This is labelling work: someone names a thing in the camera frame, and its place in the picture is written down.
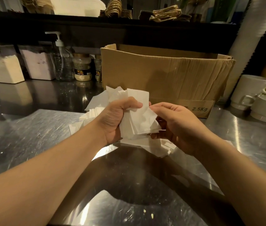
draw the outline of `metal surface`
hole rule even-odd
[[[90,82],[0,83],[0,173],[67,138],[68,125],[78,121],[78,112],[83,112],[101,90]],[[266,171],[266,123],[218,105],[202,121]],[[117,143],[96,155],[50,224],[171,226],[242,222],[195,158],[176,151],[161,159],[142,148]]]

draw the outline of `brown cardboard box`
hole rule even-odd
[[[235,63],[221,54],[116,44],[101,48],[101,55],[104,88],[145,90],[152,104],[186,106],[199,118],[208,117]]]

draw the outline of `black shelf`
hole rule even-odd
[[[227,54],[238,29],[229,24],[0,12],[0,43],[11,44],[55,41],[44,32],[60,31],[65,45],[72,46],[116,43]]]

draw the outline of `person's right thumb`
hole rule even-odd
[[[170,118],[173,116],[173,113],[175,112],[163,106],[159,106],[159,107],[150,106],[150,108],[153,110],[154,113],[156,113],[159,117],[161,117],[165,121],[170,120]]]

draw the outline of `container with white powder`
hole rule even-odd
[[[32,79],[55,79],[50,51],[42,46],[18,46]]]
[[[24,76],[13,45],[0,45],[0,83],[19,83]]]

